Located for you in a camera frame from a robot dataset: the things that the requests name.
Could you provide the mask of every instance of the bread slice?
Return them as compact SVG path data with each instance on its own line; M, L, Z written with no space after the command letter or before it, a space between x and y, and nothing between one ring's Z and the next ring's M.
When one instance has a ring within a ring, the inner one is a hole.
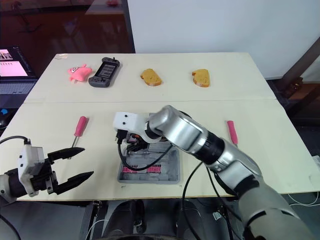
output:
M198 69L192 72L193 82L203 88L210 86L210 76L207 69Z
M144 80L144 82L152 87L158 86L162 83L161 78L156 74L156 72L152 68L148 68L141 73L140 77Z

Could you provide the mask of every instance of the pink plush pig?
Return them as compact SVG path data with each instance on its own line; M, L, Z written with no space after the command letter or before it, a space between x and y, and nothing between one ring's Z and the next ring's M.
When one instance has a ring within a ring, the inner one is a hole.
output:
M83 64L80 67L72 67L68 70L70 74L69 80L72 81L77 80L83 82L86 78L92 73L92 69L90 67L86 67L87 64Z

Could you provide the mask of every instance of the white cable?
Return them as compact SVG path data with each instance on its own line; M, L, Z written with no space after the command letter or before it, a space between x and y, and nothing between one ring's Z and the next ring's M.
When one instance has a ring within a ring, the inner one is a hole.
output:
M303 204L299 204L299 203L293 203L293 204L290 204L290 206L316 207L316 206L320 206L320 203L313 204L313 205L303 205Z
M102 221L109 221L109 220L108 219L102 219L102 220L96 221L94 224L92 224L92 226L89 228L89 231L86 234L84 240L87 240L87 237L89 236L89 233L90 233L91 229L94 227L94 225L96 225L98 222L102 222Z
M299 202L299 201L295 200L292 196L290 196L289 193L288 193L288 196L289 196L289 198L291 198L291 199L292 199L294 202L296 202L297 204L300 204L300 205L303 205L303 206L310 206L310 205L316 203L316 201L318 200L318 198L319 198L319 192L316 193L316 198L315 198L315 200L314 200L313 202L311 202L311 203L302 203L302 202Z

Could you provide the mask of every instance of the gray plastic case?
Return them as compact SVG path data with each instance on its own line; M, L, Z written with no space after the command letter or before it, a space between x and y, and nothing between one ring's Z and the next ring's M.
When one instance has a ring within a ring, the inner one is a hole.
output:
M160 141L149 145L148 149L142 149L128 156L127 150L123 150L123 155L126 156L126 162L136 168L142 168L155 161L161 153L144 152L164 152L170 143L168 141ZM123 164L120 163L118 171L118 181L125 184L177 184L181 179L181 166L179 150L172 147L163 158L156 163L161 165L161 173L147 172L147 170L138 172L123 172Z

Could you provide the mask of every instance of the pink screwdriver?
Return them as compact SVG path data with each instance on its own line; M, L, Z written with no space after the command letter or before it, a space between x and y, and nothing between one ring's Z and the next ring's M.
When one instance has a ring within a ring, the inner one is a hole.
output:
M238 137L235 129L235 123L234 121L227 121L226 123L228 124L231 141L236 147L238 147Z
M79 118L78 124L76 125L75 132L74 132L75 138L72 143L72 148L76 146L79 137L81 137L82 134L84 133L87 120L88 119L85 116L81 116Z

